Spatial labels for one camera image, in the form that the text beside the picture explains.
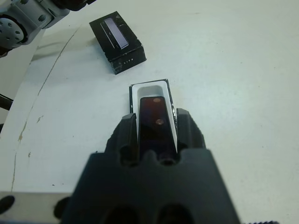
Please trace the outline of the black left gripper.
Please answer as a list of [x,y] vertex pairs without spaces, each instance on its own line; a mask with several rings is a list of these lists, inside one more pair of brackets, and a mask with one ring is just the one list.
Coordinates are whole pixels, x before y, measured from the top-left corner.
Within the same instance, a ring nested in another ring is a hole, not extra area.
[[86,5],[90,5],[96,0],[54,0],[54,4],[61,9],[79,11]]

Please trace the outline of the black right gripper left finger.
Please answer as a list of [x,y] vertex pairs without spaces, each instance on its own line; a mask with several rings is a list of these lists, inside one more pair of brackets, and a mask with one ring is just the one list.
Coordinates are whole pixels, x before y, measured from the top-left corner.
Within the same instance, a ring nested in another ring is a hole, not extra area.
[[116,153],[123,166],[132,166],[139,161],[136,114],[122,117],[107,141],[105,153]]

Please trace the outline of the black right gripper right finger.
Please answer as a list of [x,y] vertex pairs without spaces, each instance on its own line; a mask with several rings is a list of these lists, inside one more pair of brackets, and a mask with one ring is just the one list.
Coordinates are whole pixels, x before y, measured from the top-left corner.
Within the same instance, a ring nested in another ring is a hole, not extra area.
[[177,149],[180,153],[188,148],[206,148],[204,135],[190,113],[177,109]]

